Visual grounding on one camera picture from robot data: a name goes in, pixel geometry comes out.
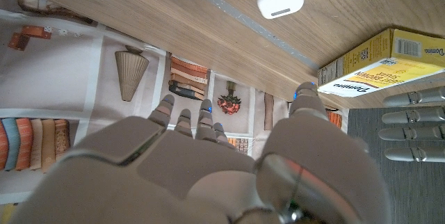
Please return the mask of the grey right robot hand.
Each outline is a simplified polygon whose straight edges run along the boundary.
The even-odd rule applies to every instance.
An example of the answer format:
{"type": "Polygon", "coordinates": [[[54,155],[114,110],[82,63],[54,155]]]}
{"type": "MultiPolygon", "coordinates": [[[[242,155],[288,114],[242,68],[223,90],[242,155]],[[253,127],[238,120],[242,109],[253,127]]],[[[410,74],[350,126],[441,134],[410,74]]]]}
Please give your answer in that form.
{"type": "Polygon", "coordinates": [[[389,223],[385,181],[366,143],[327,118],[312,82],[298,86],[258,159],[231,145],[204,100],[197,128],[174,98],[69,150],[12,223],[389,223]]]}

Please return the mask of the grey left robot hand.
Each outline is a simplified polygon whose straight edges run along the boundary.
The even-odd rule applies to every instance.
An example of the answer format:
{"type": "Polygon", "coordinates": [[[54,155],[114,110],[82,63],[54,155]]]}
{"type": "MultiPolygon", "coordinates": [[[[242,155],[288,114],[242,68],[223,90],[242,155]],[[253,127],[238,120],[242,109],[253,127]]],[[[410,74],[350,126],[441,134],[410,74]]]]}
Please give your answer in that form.
{"type": "MultiPolygon", "coordinates": [[[[428,88],[391,95],[383,99],[385,106],[409,106],[444,101],[444,87],[428,88]]],[[[401,127],[382,129],[378,136],[386,141],[444,141],[444,107],[423,107],[409,109],[382,116],[385,124],[408,124],[417,122],[436,122],[430,127],[401,127]]],[[[385,150],[386,158],[392,161],[404,162],[444,162],[444,148],[442,147],[403,147],[385,150]]]]}

